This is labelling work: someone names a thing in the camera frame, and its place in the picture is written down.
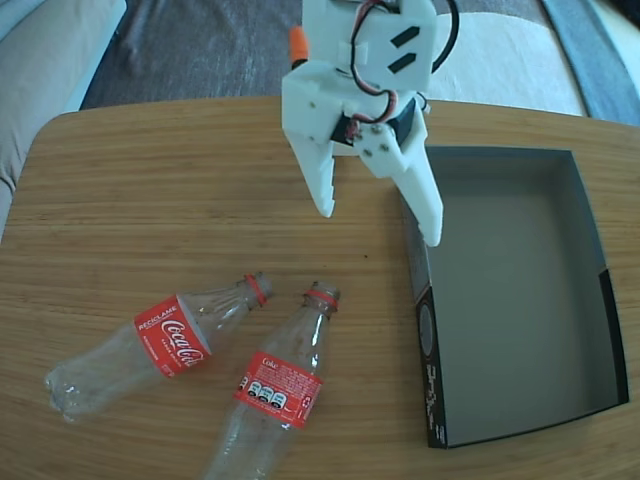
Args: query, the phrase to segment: wooden table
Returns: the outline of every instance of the wooden table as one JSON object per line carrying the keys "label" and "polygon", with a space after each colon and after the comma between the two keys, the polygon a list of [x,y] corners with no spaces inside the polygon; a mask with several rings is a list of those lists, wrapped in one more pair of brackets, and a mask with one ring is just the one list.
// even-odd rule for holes
{"label": "wooden table", "polygon": [[[632,394],[640,388],[640,131],[435,103],[432,144],[572,149],[613,273]],[[397,193],[361,162],[322,218],[280,131],[279,99],[198,100],[65,115],[38,136],[0,248],[0,477],[193,479],[260,339],[315,279],[341,287],[326,387],[278,479],[631,479],[640,404],[548,431],[430,450]],[[226,357],[77,426],[42,378],[175,291],[264,270],[278,297]]]}

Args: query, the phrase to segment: robotic arm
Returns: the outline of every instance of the robotic arm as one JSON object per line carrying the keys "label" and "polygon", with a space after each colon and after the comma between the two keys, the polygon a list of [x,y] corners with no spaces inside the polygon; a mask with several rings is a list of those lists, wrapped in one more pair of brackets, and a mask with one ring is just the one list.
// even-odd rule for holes
{"label": "robotic arm", "polygon": [[440,242],[443,206],[420,92],[455,43],[450,5],[452,35],[433,63],[431,0],[303,0],[310,59],[298,58],[283,80],[282,127],[322,215],[335,206],[334,153],[358,155],[375,177],[393,179],[425,242]]}

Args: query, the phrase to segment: white cushion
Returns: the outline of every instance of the white cushion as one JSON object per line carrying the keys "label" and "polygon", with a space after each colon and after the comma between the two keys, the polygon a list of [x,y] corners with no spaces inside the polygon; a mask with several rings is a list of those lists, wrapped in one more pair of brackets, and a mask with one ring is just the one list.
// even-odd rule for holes
{"label": "white cushion", "polygon": [[62,113],[122,0],[47,0],[0,42],[0,178],[15,190],[40,129]]}
{"label": "white cushion", "polygon": [[9,186],[4,182],[0,182],[0,240],[2,240],[4,224],[7,223],[9,208],[11,208],[11,196],[12,193]]}
{"label": "white cushion", "polygon": [[105,25],[102,33],[99,35],[98,39],[98,47],[93,52],[92,57],[87,62],[87,67],[85,70],[84,76],[78,81],[76,88],[74,89],[71,97],[67,100],[67,104],[64,107],[64,112],[77,112],[80,110],[82,106],[82,102],[84,101],[84,97],[87,95],[87,90],[89,89],[89,85],[93,80],[93,76],[102,61],[102,57],[104,56],[104,52],[109,46],[111,42],[111,38],[113,37],[113,32],[115,32],[118,24],[120,23],[120,19],[124,15],[124,12],[127,10],[127,3],[125,0],[118,0],[117,5],[114,10],[111,12],[111,18],[108,20]]}
{"label": "white cushion", "polygon": [[44,0],[0,0],[0,40]]}
{"label": "white cushion", "polygon": [[[465,13],[451,56],[431,78],[437,100],[584,115],[582,95],[562,46],[547,27],[495,13]],[[438,17],[436,50],[450,15]]]}

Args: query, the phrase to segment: electrical wire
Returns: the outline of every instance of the electrical wire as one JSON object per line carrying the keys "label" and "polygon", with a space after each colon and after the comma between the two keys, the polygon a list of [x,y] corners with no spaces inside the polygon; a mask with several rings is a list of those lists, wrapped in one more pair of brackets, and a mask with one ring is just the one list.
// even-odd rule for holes
{"label": "electrical wire", "polygon": [[433,62],[433,67],[431,68],[431,73],[436,73],[436,71],[442,66],[442,64],[449,58],[451,55],[451,51],[458,41],[458,34],[460,33],[460,9],[458,8],[458,4],[456,0],[447,0],[449,4],[449,9],[451,10],[451,32],[449,32],[449,39],[447,40],[442,53],[436,58],[435,62]]}
{"label": "electrical wire", "polygon": [[[456,3],[456,0],[447,0],[447,3],[449,4],[449,9],[451,10],[451,32],[449,33],[449,38],[447,40],[447,43],[444,46],[444,49],[442,50],[442,53],[440,53],[438,58],[436,58],[436,60],[433,62],[431,73],[435,73],[442,66],[442,64],[447,60],[449,55],[451,55],[451,52],[453,51],[453,47],[455,46],[458,40],[458,35],[460,33],[460,10],[458,8],[458,4]],[[360,74],[358,73],[358,68],[356,66],[356,46],[357,46],[356,42],[358,39],[358,34],[360,33],[360,30],[362,29],[362,25],[364,24],[365,20],[376,7],[383,8],[388,12],[392,11],[392,9],[389,7],[389,5],[387,5],[387,3],[384,0],[366,0],[364,3],[360,5],[360,7],[356,12],[353,31],[351,33],[350,70],[351,70],[351,75],[353,77],[355,84],[361,91],[363,91],[367,95],[371,95],[374,97],[379,97],[381,95],[386,94],[388,96],[387,106],[384,112],[377,118],[372,118],[362,113],[354,114],[352,116],[351,125],[347,130],[348,139],[353,139],[353,136],[358,131],[359,123],[374,124],[374,123],[384,123],[387,120],[389,120],[389,118],[391,118],[391,115],[393,115],[396,105],[398,104],[397,92],[389,89],[381,90],[368,84],[366,81],[364,81],[360,77]],[[422,93],[420,92],[417,92],[417,93],[424,100],[424,104],[422,108],[422,110],[424,111],[428,106],[427,98]]]}
{"label": "electrical wire", "polygon": [[353,120],[361,122],[361,123],[384,123],[386,122],[395,110],[396,105],[398,104],[398,94],[389,89],[380,90],[372,85],[369,85],[365,82],[358,73],[358,68],[356,66],[356,46],[357,39],[360,30],[362,29],[362,25],[364,21],[367,19],[369,14],[376,8],[382,7],[387,11],[390,11],[389,7],[383,0],[367,0],[358,8],[356,13],[356,19],[353,25],[353,31],[351,33],[351,61],[350,61],[350,70],[351,75],[353,76],[353,80],[355,81],[358,88],[366,93],[367,95],[371,95],[373,97],[379,97],[381,95],[387,95],[389,97],[387,101],[387,106],[382,112],[382,114],[377,118],[371,118],[368,115],[364,115],[362,113],[356,113],[352,116]]}

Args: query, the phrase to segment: plastic bottle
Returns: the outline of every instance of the plastic bottle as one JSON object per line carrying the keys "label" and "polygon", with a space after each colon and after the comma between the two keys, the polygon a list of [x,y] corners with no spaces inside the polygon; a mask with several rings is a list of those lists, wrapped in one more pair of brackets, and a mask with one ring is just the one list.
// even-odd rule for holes
{"label": "plastic bottle", "polygon": [[199,364],[271,293],[271,283],[258,273],[229,288],[174,295],[49,372],[51,406],[73,422]]}
{"label": "plastic bottle", "polygon": [[314,283],[304,304],[262,344],[235,394],[204,480],[267,479],[313,407],[339,291]]}

